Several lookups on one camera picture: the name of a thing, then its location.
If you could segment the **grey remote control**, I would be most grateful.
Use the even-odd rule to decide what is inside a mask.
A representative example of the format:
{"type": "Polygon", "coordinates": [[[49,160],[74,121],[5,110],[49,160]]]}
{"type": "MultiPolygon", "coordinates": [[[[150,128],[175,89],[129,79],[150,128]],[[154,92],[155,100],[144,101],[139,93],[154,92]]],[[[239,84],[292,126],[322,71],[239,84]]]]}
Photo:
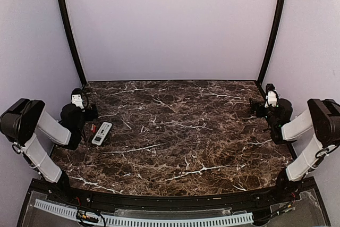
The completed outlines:
{"type": "Polygon", "coordinates": [[[101,146],[103,141],[105,140],[106,136],[108,135],[110,129],[112,127],[112,124],[109,122],[103,122],[98,129],[97,133],[93,137],[91,143],[96,146],[101,146]]]}

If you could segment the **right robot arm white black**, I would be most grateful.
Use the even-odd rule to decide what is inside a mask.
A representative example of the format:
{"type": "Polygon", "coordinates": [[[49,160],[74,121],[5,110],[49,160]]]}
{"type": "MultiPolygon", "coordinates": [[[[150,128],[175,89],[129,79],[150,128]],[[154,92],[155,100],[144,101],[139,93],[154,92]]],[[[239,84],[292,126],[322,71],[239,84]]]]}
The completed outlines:
{"type": "Polygon", "coordinates": [[[250,100],[250,112],[266,119],[272,141],[291,144],[313,130],[310,142],[297,158],[277,177],[271,198],[283,202],[292,193],[292,185],[315,170],[326,156],[339,148],[339,103],[333,99],[309,99],[308,108],[290,120],[293,109],[287,99],[278,99],[276,105],[250,100]]]}

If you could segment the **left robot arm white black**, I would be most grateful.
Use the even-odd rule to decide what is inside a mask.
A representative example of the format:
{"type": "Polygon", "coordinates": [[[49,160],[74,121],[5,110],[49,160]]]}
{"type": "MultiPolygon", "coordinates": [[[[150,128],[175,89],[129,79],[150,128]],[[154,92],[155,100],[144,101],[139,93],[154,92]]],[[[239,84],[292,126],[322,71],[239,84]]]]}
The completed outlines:
{"type": "Polygon", "coordinates": [[[57,184],[54,195],[69,204],[75,199],[74,190],[68,187],[69,178],[44,150],[36,131],[41,131],[56,145],[75,150],[84,137],[85,123],[96,117],[92,109],[70,103],[62,108],[58,122],[47,112],[42,100],[21,98],[1,115],[1,133],[17,154],[23,154],[32,169],[46,181],[57,184]]]}

